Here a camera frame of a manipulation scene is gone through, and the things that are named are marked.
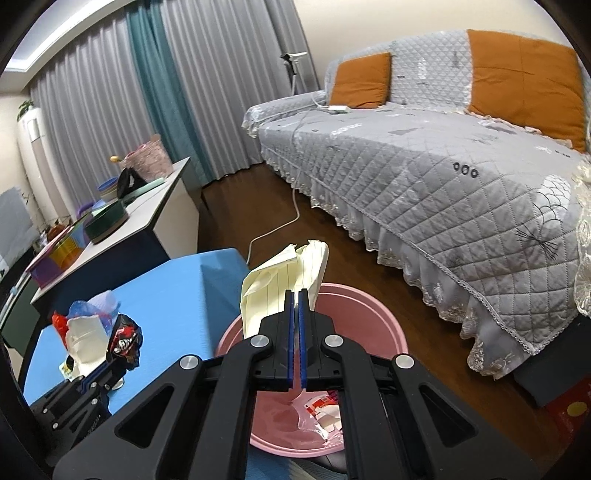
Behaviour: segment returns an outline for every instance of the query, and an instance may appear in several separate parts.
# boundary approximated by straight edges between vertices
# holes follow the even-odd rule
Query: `pink basket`
[[[122,170],[126,167],[134,168],[148,183],[166,178],[174,172],[173,163],[160,140],[160,135],[152,135],[149,142],[128,154],[119,165]]]

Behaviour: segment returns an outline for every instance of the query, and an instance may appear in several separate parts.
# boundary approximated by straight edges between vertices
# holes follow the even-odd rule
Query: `pink basin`
[[[408,352],[402,328],[392,313],[371,295],[336,283],[323,283],[316,300],[317,312],[330,316],[336,333],[355,340],[367,353],[392,358]],[[217,346],[223,355],[242,340],[242,317],[230,325]],[[275,455],[312,458],[342,450],[342,435],[325,442],[317,433],[298,428],[299,415],[292,406],[320,395],[308,393],[300,385],[300,362],[295,349],[294,388],[289,392],[259,392],[256,397],[251,444]]]

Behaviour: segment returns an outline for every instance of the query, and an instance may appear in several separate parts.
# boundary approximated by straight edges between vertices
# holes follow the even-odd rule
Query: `blue tablecloth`
[[[240,292],[247,273],[235,249],[218,250],[170,260],[113,291],[121,302],[119,311],[142,327],[144,344],[139,367],[127,372],[124,386],[110,394],[111,413],[183,355],[213,356],[222,335],[240,314]],[[63,380],[58,366],[65,357],[55,329],[45,328],[25,382],[29,404]],[[251,447],[246,478],[290,479],[294,467],[290,463]]]

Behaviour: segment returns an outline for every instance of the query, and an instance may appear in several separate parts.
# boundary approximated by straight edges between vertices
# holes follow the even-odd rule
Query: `gray quilted sofa cover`
[[[385,106],[316,108],[341,61],[382,51],[393,59]],[[466,114],[471,79],[466,31],[403,38],[333,62],[326,90],[252,107],[243,127],[312,206],[364,239],[380,264],[401,268],[441,318],[462,324],[461,336],[475,339],[472,369],[500,378],[577,315],[572,175],[586,155]]]

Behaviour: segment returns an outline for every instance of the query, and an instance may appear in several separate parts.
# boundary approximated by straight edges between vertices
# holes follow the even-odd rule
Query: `ceiling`
[[[41,14],[12,54],[13,67],[15,61],[27,60],[59,25],[91,2],[92,0],[56,0]]]
[[[0,93],[22,91],[80,33],[132,0],[56,0],[22,39],[0,77]]]

